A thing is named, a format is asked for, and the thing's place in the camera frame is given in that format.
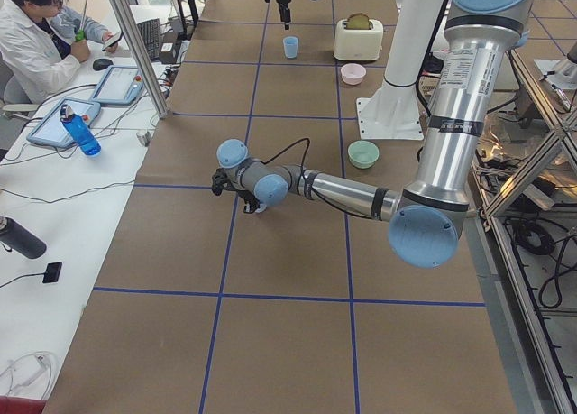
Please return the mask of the light blue plastic cup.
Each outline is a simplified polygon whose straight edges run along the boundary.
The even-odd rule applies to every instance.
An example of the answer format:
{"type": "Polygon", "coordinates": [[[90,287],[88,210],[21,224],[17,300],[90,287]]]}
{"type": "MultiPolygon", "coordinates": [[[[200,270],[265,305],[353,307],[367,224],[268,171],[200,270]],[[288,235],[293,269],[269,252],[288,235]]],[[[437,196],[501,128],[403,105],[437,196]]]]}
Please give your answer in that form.
{"type": "Polygon", "coordinates": [[[283,39],[284,55],[287,59],[295,59],[298,56],[299,38],[287,36],[283,39]]]}

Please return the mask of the toast slice in toaster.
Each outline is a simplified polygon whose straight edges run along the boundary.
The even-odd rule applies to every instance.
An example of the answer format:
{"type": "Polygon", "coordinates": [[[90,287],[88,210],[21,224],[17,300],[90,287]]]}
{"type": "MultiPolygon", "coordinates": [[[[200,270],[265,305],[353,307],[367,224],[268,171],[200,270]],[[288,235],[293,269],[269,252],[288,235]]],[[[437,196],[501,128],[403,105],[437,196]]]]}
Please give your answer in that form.
{"type": "Polygon", "coordinates": [[[353,13],[345,21],[347,30],[366,31],[371,28],[371,20],[365,13],[353,13]]]}

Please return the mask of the cream toaster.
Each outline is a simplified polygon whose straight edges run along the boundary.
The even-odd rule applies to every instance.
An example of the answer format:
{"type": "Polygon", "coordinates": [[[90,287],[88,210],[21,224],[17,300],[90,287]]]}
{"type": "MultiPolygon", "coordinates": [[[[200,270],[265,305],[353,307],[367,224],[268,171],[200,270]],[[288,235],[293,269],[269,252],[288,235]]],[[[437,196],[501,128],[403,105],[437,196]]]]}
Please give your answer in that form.
{"type": "Polygon", "coordinates": [[[345,19],[337,22],[334,35],[334,57],[343,61],[374,61],[380,57],[384,28],[379,20],[370,19],[368,30],[348,29],[345,19]]]}

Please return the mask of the pink bowl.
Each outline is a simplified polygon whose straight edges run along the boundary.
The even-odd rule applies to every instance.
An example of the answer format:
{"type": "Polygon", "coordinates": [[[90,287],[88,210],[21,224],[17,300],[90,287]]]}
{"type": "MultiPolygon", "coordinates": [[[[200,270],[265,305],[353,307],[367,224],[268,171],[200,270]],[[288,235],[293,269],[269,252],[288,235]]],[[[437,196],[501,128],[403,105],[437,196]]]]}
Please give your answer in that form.
{"type": "Polygon", "coordinates": [[[350,86],[360,85],[366,77],[366,68],[358,63],[347,63],[340,68],[341,79],[350,86]]]}

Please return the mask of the mint green bowl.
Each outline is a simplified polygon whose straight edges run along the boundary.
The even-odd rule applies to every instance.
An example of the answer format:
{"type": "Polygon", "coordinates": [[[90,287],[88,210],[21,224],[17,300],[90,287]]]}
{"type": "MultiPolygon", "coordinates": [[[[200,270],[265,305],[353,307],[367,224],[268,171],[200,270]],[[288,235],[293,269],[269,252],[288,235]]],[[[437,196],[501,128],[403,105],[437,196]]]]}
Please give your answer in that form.
{"type": "Polygon", "coordinates": [[[349,162],[358,169],[369,169],[380,157],[379,147],[370,141],[358,140],[347,148],[349,162]]]}

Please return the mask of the black keyboard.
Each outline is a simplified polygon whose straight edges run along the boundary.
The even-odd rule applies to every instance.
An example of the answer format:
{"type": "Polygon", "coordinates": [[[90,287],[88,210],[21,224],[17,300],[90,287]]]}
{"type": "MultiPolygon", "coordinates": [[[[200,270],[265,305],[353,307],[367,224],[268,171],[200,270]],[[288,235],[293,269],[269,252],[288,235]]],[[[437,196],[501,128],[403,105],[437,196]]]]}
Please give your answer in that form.
{"type": "Polygon", "coordinates": [[[145,50],[151,60],[158,60],[160,55],[160,20],[149,19],[137,23],[145,50]]]}

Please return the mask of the black smartphone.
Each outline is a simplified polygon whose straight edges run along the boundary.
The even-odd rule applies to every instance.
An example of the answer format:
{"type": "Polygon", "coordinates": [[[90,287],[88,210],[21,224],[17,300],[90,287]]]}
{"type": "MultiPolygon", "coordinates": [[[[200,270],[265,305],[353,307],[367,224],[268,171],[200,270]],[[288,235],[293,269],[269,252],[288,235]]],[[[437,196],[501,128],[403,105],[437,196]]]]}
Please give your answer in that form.
{"type": "Polygon", "coordinates": [[[123,38],[122,32],[117,32],[112,34],[106,40],[103,41],[102,51],[115,50],[119,41],[123,38]]]}

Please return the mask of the teach pendant tablet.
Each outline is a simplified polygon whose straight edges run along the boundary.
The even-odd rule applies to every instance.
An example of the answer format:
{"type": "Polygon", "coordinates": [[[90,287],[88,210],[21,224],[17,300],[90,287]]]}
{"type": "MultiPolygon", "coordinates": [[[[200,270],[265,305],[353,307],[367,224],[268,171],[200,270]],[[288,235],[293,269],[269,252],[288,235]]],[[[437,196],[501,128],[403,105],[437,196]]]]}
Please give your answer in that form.
{"type": "Polygon", "coordinates": [[[98,102],[64,97],[27,135],[26,139],[30,143],[59,149],[68,148],[73,144],[73,137],[60,121],[60,109],[63,105],[70,106],[87,129],[91,127],[101,110],[98,102]]]}
{"type": "Polygon", "coordinates": [[[110,66],[89,100],[107,106],[127,106],[142,90],[143,81],[136,66],[110,66]]]}

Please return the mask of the blue water bottle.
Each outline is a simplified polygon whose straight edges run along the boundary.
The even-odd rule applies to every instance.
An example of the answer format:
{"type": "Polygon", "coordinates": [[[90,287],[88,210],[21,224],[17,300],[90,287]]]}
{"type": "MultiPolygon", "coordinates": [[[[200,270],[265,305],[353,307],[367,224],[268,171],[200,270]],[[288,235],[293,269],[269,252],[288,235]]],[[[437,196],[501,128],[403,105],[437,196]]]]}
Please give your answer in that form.
{"type": "Polygon", "coordinates": [[[97,156],[101,146],[91,133],[83,118],[76,114],[71,105],[63,104],[60,108],[60,121],[81,151],[86,156],[97,156]]]}

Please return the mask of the black computer mouse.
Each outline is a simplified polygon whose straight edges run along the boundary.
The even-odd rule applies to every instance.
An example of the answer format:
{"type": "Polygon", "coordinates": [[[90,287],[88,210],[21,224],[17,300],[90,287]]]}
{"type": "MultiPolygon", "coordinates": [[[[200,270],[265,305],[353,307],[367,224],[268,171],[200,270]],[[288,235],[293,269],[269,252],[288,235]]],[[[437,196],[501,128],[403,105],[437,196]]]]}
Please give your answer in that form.
{"type": "Polygon", "coordinates": [[[113,61],[107,58],[99,58],[94,60],[92,68],[94,71],[102,71],[113,65],[113,61]]]}

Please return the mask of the small black square device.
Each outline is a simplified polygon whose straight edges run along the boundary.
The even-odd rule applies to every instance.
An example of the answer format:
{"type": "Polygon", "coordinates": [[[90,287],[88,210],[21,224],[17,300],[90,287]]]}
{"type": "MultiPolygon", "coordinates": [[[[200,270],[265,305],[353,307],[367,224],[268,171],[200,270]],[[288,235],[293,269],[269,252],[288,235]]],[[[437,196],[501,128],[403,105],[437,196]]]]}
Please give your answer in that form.
{"type": "Polygon", "coordinates": [[[43,273],[42,283],[51,284],[56,283],[60,278],[60,271],[62,268],[62,262],[50,262],[46,266],[46,270],[43,273]]]}

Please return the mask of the near teach pendant tablet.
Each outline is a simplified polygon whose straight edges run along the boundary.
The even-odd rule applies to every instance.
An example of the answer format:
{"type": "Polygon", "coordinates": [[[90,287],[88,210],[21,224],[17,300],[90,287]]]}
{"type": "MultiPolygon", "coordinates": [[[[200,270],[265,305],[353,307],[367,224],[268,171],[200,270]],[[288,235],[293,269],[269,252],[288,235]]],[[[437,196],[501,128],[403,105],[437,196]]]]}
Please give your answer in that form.
{"type": "Polygon", "coordinates": [[[98,102],[64,97],[27,135],[26,139],[30,143],[59,149],[68,148],[73,144],[73,137],[60,121],[60,109],[63,105],[70,106],[87,129],[91,127],[101,110],[98,102]]]}

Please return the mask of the person in white coat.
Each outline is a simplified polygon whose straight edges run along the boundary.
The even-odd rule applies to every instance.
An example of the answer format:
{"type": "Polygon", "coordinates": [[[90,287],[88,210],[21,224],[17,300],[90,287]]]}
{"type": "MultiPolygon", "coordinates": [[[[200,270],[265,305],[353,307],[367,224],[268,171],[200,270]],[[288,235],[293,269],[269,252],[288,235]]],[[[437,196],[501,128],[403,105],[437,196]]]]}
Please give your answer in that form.
{"type": "Polygon", "coordinates": [[[4,0],[1,55],[23,92],[40,103],[61,91],[90,57],[89,41],[113,34],[65,5],[67,0],[4,0]]]}

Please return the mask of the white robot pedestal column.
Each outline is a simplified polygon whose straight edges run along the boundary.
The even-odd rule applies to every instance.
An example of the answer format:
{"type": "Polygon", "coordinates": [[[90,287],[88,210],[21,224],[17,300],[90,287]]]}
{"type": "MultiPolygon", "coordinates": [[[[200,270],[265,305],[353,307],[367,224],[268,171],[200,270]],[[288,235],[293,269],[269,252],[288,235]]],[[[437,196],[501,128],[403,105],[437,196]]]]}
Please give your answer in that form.
{"type": "Polygon", "coordinates": [[[416,83],[444,0],[403,0],[381,87],[356,100],[363,140],[422,140],[416,83]]]}

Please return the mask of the aluminium frame post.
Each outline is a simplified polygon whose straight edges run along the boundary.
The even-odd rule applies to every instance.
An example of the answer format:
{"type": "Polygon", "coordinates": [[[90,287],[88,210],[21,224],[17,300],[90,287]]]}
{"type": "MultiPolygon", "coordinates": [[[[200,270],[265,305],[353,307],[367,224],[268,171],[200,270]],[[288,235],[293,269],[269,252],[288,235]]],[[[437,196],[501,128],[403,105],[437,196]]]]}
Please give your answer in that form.
{"type": "Polygon", "coordinates": [[[137,24],[133,18],[133,13],[128,0],[109,0],[114,11],[120,29],[127,40],[132,56],[138,66],[144,86],[158,114],[159,119],[164,119],[168,113],[168,105],[163,95],[157,75],[151,65],[151,60],[145,50],[144,43],[137,29],[137,24]]]}

